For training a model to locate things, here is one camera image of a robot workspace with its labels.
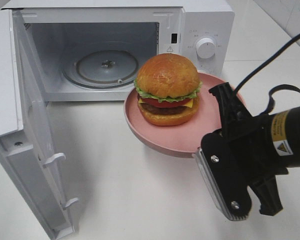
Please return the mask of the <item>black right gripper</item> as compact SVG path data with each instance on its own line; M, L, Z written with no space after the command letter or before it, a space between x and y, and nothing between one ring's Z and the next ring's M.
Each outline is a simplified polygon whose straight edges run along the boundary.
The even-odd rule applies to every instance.
M283 209L276 175L300 167L300 106L252 116L228 82L208 92L218 103L221 135L259 199L259 213L276 215Z

